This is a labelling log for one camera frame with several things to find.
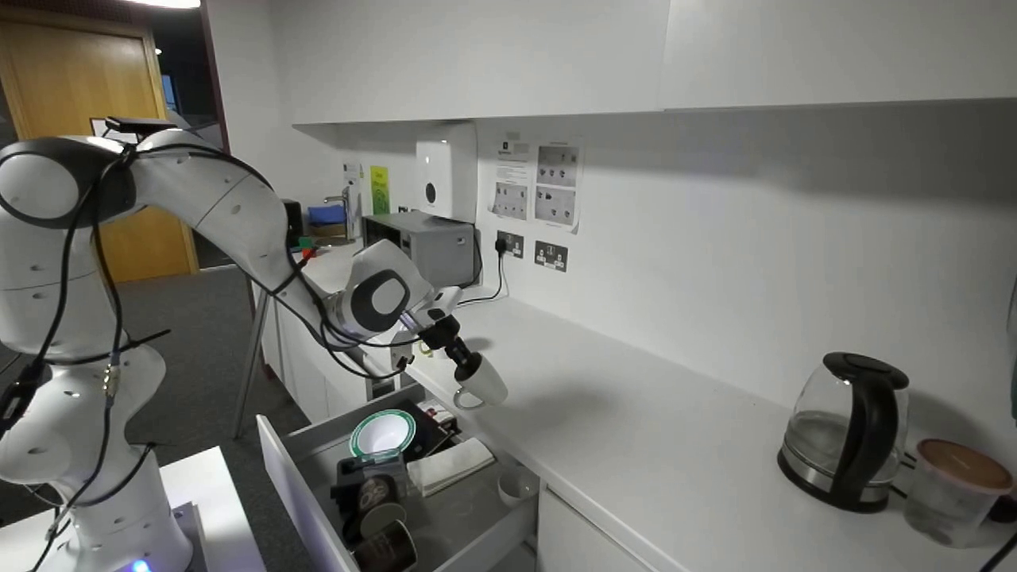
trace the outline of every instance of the kettle lid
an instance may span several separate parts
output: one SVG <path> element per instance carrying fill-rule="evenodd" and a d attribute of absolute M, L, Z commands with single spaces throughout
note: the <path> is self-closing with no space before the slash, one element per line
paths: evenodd
<path fill-rule="evenodd" d="M 902 374 L 900 369 L 880 362 L 880 359 L 871 359 L 871 355 L 859 355 L 859 352 L 828 352 L 822 355 L 822 364 L 841 379 L 841 381 L 853 381 L 853 384 L 875 384 L 875 381 L 883 381 L 890 387 L 909 387 L 909 374 Z"/>

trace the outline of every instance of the kitchen counter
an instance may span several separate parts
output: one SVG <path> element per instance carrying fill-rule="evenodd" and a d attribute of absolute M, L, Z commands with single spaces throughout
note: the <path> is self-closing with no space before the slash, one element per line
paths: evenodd
<path fill-rule="evenodd" d="M 308 275 L 334 291 L 348 253 L 317 257 Z M 962 572 L 1001 546 L 994 534 L 947 548 L 895 507 L 815 503 L 776 466 L 788 409 L 732 384 L 511 299 L 461 306 L 458 319 L 509 384 L 507 403 L 461 417 L 647 570 Z M 419 352 L 411 374 L 453 403 L 446 355 Z"/>

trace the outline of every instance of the electric kettle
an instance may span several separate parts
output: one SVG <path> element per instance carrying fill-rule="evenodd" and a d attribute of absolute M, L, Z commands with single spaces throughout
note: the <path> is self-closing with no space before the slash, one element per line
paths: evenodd
<path fill-rule="evenodd" d="M 828 352 L 788 420 L 782 472 L 837 507 L 887 507 L 905 438 L 905 384 L 909 379 L 887 362 Z"/>

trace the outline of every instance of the wall outlet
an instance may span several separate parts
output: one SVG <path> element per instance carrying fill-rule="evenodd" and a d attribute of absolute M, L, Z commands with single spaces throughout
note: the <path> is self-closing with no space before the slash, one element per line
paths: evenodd
<path fill-rule="evenodd" d="M 552 241 L 536 241 L 533 262 L 536 267 L 552 267 L 560 273 L 570 273 L 570 248 L 552 245 Z"/>
<path fill-rule="evenodd" d="M 577 221 L 577 189 L 536 187 L 533 215 L 560 221 L 560 226 L 573 226 Z"/>
<path fill-rule="evenodd" d="M 528 252 L 528 237 L 523 237 L 523 234 L 514 234 L 514 231 L 500 231 L 500 241 L 509 245 L 509 253 L 511 253 L 511 257 L 525 257 L 525 252 Z"/>
<path fill-rule="evenodd" d="M 577 187 L 579 151 L 573 146 L 540 146 L 536 150 L 536 182 Z"/>
<path fill-rule="evenodd" d="M 497 215 L 528 218 L 528 187 L 525 185 L 497 185 Z"/>

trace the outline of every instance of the overhead cabinet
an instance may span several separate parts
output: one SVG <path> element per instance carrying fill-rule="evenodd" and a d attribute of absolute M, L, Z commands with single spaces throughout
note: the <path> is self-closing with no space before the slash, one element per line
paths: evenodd
<path fill-rule="evenodd" d="M 270 0 L 293 123 L 1017 94 L 1010 0 Z"/>
<path fill-rule="evenodd" d="M 293 123 L 655 112 L 667 0 L 274 0 Z"/>
<path fill-rule="evenodd" d="M 663 107 L 1017 94 L 1010 0 L 672 0 Z"/>

